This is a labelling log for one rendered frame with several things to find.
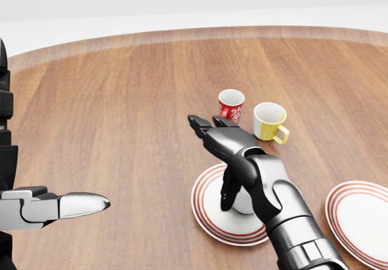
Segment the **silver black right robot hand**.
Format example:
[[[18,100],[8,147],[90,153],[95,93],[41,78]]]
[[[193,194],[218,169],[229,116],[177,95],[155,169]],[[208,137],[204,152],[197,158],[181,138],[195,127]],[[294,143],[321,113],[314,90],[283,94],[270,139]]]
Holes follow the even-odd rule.
[[[260,154],[262,150],[251,134],[221,116],[214,116],[213,124],[197,115],[188,115],[187,119],[204,148],[227,165],[221,188],[221,210],[228,211],[240,189],[253,188],[258,179],[245,153]]]

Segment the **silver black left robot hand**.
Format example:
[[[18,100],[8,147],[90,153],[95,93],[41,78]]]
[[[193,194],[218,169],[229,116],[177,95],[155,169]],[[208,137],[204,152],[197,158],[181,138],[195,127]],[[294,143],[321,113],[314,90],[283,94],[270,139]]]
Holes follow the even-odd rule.
[[[13,117],[13,100],[7,52],[0,38],[0,270],[17,270],[12,259],[13,237],[7,230],[41,229],[56,220],[95,214],[110,206],[99,194],[56,195],[45,186],[13,187],[18,146],[12,144],[7,127]]]

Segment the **red patterned mug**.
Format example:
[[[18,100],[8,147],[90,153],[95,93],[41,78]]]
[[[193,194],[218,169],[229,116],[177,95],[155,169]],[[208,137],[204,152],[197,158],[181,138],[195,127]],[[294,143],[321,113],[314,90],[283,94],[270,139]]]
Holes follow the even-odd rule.
[[[244,94],[236,89],[226,89],[219,93],[218,101],[219,116],[238,124],[245,102]]]

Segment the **yellow and white mug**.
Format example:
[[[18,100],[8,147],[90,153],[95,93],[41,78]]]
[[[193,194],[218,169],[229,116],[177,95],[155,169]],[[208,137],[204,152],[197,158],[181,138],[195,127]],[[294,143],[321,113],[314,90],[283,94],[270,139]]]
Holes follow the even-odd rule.
[[[259,103],[253,110],[253,134],[263,141],[287,143],[290,132],[283,124],[287,118],[286,110],[276,103]]]

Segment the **white plate with red rings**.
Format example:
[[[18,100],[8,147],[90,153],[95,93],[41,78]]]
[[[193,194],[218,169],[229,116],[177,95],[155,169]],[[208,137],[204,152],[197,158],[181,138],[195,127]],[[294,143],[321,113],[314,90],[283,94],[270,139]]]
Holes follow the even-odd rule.
[[[253,213],[240,214],[234,208],[221,210],[221,188],[227,165],[219,163],[205,170],[191,193],[193,214],[213,238],[234,246],[255,246],[268,240],[265,225]]]
[[[346,181],[331,189],[324,209],[344,249],[374,270],[388,270],[388,188]]]

